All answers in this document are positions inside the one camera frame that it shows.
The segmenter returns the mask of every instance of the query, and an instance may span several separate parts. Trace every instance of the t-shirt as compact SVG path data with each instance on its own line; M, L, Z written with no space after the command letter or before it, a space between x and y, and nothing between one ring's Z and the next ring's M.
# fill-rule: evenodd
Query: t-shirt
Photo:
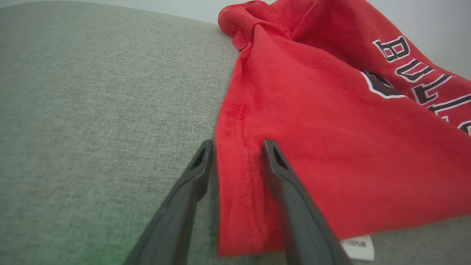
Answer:
M471 82L365 0L224 8L240 55L216 128L218 254L283 248L274 139L341 239L471 214Z

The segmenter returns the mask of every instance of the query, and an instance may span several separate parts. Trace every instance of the stitching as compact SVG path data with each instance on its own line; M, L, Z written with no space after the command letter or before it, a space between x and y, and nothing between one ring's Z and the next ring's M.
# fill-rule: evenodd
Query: stitching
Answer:
M250 169L253 169L253 163L254 161L249 159L248 161L248 164L249 164L249 167ZM252 190L252 208L253 208L253 212L254 212L254 216L255 216L255 220L257 220L260 215L260 211L259 211L259 208L258 208L258 205L255 203L255 200L257 199L257 197L255 196L256 195L256 192L255 192L255 185L253 184L253 178L249 178L249 181L250 181L250 189ZM260 223L257 223L257 222L253 222L252 223L252 226L254 228L257 228L258 229L258 233L259 233L259 236L262 235L262 227L261 227L261 224Z
M242 152L242 155L241 155L241 160L242 160L242 163L243 163L243 170L242 170L242 179L244 180L244 184L246 186L246 188L250 189L252 188L252 194L254 193L253 191L253 185L252 185L252 182L251 182L251 179L247 177L247 171L249 169L249 166L250 165L250 162L247 161L246 157L246 152L245 152L245 139L244 139L244 119L245 119L245 112L247 110L247 105L246 104L241 104L239 106L239 110L237 112L237 115L235 116L235 127L234 127L234 131L235 131L235 142L236 142L236 145L239 146L239 147L242 147L241 148L241 152ZM250 204L249 203L249 199L250 199L250 196L249 196L249 192L245 192L245 198L244 198L244 201L245 201L245 209L247 212L251 212L251 211L254 211L254 207L255 207L255 203L254 203L254 199L252 197L252 203ZM249 218L248 218L248 221L249 221L249 229L250 229L250 253L253 253L253 249L254 249L254 245L253 245L253 239L254 239L254 223L253 223L253 220L252 218L250 217L249 215Z

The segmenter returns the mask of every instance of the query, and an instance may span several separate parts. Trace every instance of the clothing label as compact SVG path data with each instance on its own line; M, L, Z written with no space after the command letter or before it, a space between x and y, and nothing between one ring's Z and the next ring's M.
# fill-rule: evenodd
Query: clothing label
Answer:
M345 239L340 244L349 258L374 261L373 242L369 235Z

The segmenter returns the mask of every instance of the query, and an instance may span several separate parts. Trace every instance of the gray couch cushion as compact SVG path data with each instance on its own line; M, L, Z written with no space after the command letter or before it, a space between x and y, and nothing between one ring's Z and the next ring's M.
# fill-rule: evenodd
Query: gray couch cushion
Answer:
M180 17L74 2L0 9L0 264L121 264L213 137L237 55L217 25ZM208 194L189 264L284 264L282 253L218 258ZM470 224L374 235L374 264L471 264Z

